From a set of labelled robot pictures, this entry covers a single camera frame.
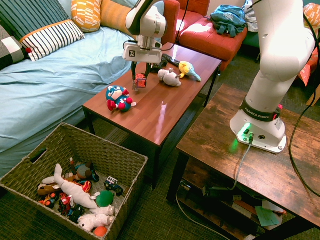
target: orange ball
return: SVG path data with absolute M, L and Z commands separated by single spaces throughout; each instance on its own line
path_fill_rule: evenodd
M 97 237 L 103 237 L 104 235 L 107 234 L 108 229 L 106 229 L 104 226 L 98 226 L 93 233 L 97 236 Z

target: captain america plush toy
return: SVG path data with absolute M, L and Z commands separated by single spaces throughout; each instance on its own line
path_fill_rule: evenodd
M 108 86 L 105 96 L 110 111 L 119 109 L 122 112 L 127 112 L 136 105 L 132 98 L 129 97 L 129 92 L 125 87 Z

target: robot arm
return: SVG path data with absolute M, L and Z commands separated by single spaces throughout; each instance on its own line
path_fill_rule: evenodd
M 260 71 L 230 127 L 241 143 L 280 153 L 286 146 L 278 108 L 309 60 L 315 40 L 304 27 L 302 0 L 253 0 L 259 28 Z
M 134 8 L 128 13 L 125 26 L 128 31 L 137 36 L 136 44 L 126 42 L 124 44 L 123 58 L 132 62 L 132 88 L 137 91 L 139 83 L 136 77 L 137 62 L 147 63 L 144 74 L 144 87 L 147 85 L 151 64 L 159 64 L 162 59 L 160 48 L 162 44 L 155 38 L 162 38 L 167 31 L 165 17 L 159 14 L 153 6 L 160 0 L 139 0 Z

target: table top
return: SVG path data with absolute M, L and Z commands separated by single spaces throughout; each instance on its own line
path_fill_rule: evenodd
M 239 143 L 230 129 L 246 93 L 225 84 L 208 103 L 177 148 L 214 170 L 235 179 L 248 145 Z M 238 182 L 270 202 L 320 227 L 320 197 L 296 174 L 289 156 L 289 142 L 299 115 L 282 110 L 287 146 L 279 154 L 251 147 L 240 170 Z M 292 143 L 292 155 L 308 185 L 320 193 L 320 123 L 302 117 Z
M 162 49 L 169 49 L 171 46 L 172 43 L 167 43 Z M 136 102 L 136 106 L 128 112 L 110 111 L 107 107 L 106 88 L 86 102 L 83 107 L 118 128 L 161 146 L 221 63 L 221 60 L 178 45 L 163 53 L 179 61 L 191 63 L 202 81 L 196 81 L 193 76 L 185 76 L 180 80 L 181 86 L 172 87 L 160 81 L 156 73 L 150 73 L 146 88 L 134 91 L 132 90 L 132 73 L 129 71 L 112 85 L 126 88 L 133 102 Z M 180 74 L 179 69 L 170 63 L 165 69 L 169 68 L 174 69 L 176 74 Z M 145 63 L 136 66 L 136 73 L 144 73 L 145 71 Z

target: wooden side table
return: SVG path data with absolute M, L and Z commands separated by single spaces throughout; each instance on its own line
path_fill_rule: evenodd
M 163 46 L 163 49 L 167 50 L 171 46 L 172 43 L 167 43 Z M 130 93 L 130 97 L 136 102 L 136 106 L 132 107 L 128 112 L 121 112 L 120 110 L 110 111 L 108 109 L 106 100 L 107 89 L 104 89 L 83 105 L 83 111 L 92 134 L 95 134 L 92 124 L 92 115 L 95 115 L 119 129 L 133 134 L 150 144 L 152 148 L 155 148 L 152 177 L 153 188 L 157 185 L 160 154 L 168 136 L 197 96 L 203 99 L 201 104 L 204 103 L 206 105 L 208 103 L 210 92 L 212 91 L 221 64 L 221 60 L 219 59 L 178 45 L 175 45 L 171 50 L 164 53 L 178 61 L 191 63 L 197 74 L 202 78 L 202 81 L 198 82 L 193 76 L 185 76 L 180 80 L 181 86 L 172 87 L 160 81 L 157 74 L 150 73 L 147 78 L 146 88 L 134 91 L 132 90 L 132 73 L 129 71 L 112 84 L 113 86 L 118 85 L 126 88 Z M 180 73 L 179 69 L 170 63 L 168 63 L 165 69 L 168 70 L 169 68 L 172 68 L 177 74 Z M 145 71 L 146 64 L 140 63 L 137 65 L 136 73 L 144 73 Z M 201 94 L 201 90 L 212 75 L 213 79 L 209 94 L 207 96 Z M 175 148 L 198 109 L 195 108 L 187 120 L 181 124 L 182 130 L 175 136 L 175 139 L 169 146 L 168 153 Z
M 191 185 L 191 189 L 199 191 L 212 181 L 215 175 L 228 180 L 228 185 L 224 187 L 233 186 L 230 180 L 234 180 L 248 146 L 238 143 L 230 129 L 230 120 L 237 113 L 245 95 L 245 92 L 222 85 L 182 138 L 177 145 L 180 153 L 167 195 L 169 201 L 176 200 L 182 179 Z M 291 111 L 282 111 L 281 119 L 286 126 L 287 142 L 298 117 L 298 114 Z M 302 176 L 318 193 L 319 136 L 320 123 L 303 117 L 292 144 L 292 154 Z M 320 228 L 320 198 L 307 190 L 301 182 L 292 166 L 288 147 L 279 154 L 252 147 L 243 162 L 238 184 L 295 215 L 294 219 L 266 231 L 256 240 L 283 240 L 314 227 Z M 225 230 L 230 238 L 244 240 L 248 236 L 246 232 L 235 228 L 234 224 L 222 224 L 222 218 L 204 210 L 203 206 L 186 195 L 180 194 L 178 199 Z

